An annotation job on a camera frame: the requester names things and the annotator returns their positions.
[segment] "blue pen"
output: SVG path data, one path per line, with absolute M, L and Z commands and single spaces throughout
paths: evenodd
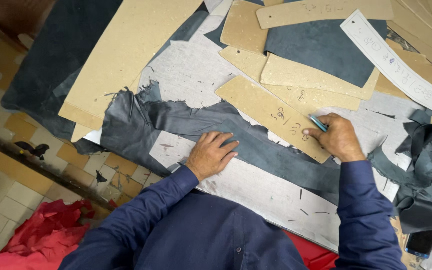
M 316 124 L 316 126 L 318 126 L 322 131 L 324 131 L 324 132 L 328 131 L 328 126 L 327 125 L 321 123 L 320 120 L 318 120 L 315 116 L 313 116 L 311 114 L 308 114 L 308 116 L 309 116 L 309 119 L 311 121 L 313 121 Z

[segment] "shirt sleeve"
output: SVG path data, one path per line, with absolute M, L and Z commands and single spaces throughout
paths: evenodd
M 195 174 L 183 165 L 144 188 L 134 199 L 116 208 L 100 227 L 88 231 L 59 269 L 133 269 L 134 259 L 154 226 L 198 184 Z
M 405 270 L 389 217 L 393 205 L 376 188 L 367 160 L 341 164 L 339 259 L 336 269 Z

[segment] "navy blue shirt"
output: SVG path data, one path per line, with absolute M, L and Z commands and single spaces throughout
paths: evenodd
M 198 184 L 182 166 L 144 188 L 88 231 L 59 269 L 306 269 L 281 229 L 238 203 L 194 190 Z M 341 165 L 337 269 L 406 269 L 392 211 L 368 161 Z

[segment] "table surface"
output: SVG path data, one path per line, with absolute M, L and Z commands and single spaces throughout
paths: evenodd
M 223 16 L 210 15 L 189 42 L 171 42 L 171 46 L 141 72 L 139 86 L 147 85 L 149 78 L 157 80 L 164 101 L 184 100 L 189 107 L 201 108 L 218 103 L 220 97 L 214 91 L 237 75 L 257 83 L 219 56 L 221 48 L 203 35 L 217 28 L 222 19 Z M 395 37 L 392 31 L 389 36 L 408 48 L 408 44 Z M 408 117 L 415 109 L 423 107 L 411 100 L 375 91 L 370 100 L 361 101 L 357 111 L 326 107 L 319 109 L 316 115 L 335 112 L 351 120 L 363 152 L 369 153 L 384 142 L 382 149 L 388 159 L 406 169 L 410 158 L 395 154 L 395 150 L 407 136 L 402 124 L 411 121 Z M 259 125 L 251 117 L 240 113 L 252 125 Z M 394 115 L 394 118 L 383 114 Z M 272 132 L 268 132 L 268 138 L 289 145 Z M 161 132 L 150 154 L 169 166 L 182 161 L 182 157 L 189 154 L 192 144 L 176 135 Z M 219 175 L 201 182 L 198 188 L 236 201 L 268 222 L 337 252 L 339 218 L 335 205 L 255 166 L 247 163 L 237 165 L 237 169 L 233 166 L 223 171 L 223 177 Z M 399 186 L 375 170 L 374 176 L 380 192 L 392 201 Z

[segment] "hand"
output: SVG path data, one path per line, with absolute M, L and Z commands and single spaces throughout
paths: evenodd
M 200 182 L 222 171 L 230 160 L 238 155 L 232 150 L 238 146 L 239 141 L 230 142 L 220 147 L 231 137 L 233 137 L 233 133 L 219 131 L 210 131 L 201 135 L 185 164 Z
M 328 125 L 328 131 L 306 128 L 303 134 L 316 138 L 329 153 L 338 157 L 341 162 L 366 160 L 351 121 L 333 112 L 319 116 L 318 119 Z

